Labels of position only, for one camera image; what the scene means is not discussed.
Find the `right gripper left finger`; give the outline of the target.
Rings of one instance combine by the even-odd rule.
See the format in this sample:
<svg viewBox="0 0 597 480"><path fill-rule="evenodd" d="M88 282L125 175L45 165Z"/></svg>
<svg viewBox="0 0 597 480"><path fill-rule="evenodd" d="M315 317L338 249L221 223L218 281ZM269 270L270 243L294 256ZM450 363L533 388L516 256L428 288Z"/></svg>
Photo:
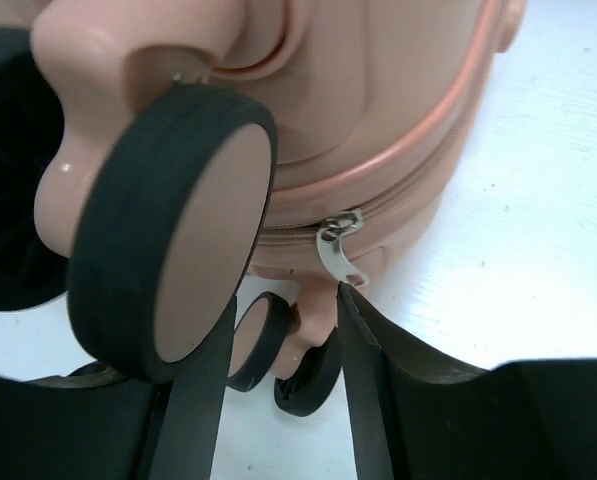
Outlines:
<svg viewBox="0 0 597 480"><path fill-rule="evenodd" d="M207 479L236 301L172 382L109 368L19 382L0 377L0 479Z"/></svg>

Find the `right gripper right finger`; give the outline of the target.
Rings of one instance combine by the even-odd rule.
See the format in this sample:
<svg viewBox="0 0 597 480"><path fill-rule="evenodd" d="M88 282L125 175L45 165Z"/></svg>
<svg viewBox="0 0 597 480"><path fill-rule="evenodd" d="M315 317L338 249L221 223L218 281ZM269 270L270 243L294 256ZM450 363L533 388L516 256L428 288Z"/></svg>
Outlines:
<svg viewBox="0 0 597 480"><path fill-rule="evenodd" d="M484 370L337 294L361 479L597 479L597 359Z"/></svg>

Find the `pink hard-shell suitcase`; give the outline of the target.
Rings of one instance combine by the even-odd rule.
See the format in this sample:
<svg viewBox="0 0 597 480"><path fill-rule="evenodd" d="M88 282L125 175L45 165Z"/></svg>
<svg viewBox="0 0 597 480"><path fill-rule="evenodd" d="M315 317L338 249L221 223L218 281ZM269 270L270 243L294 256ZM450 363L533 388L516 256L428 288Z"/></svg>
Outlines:
<svg viewBox="0 0 597 480"><path fill-rule="evenodd" d="M243 1L209 79L265 104L279 167L252 275L297 283L292 326L271 366L275 401L304 417L329 396L334 284L384 274L433 219L495 54L522 1ZM34 226L60 121L38 79L0 97L0 311L49 302L67 262Z"/></svg>

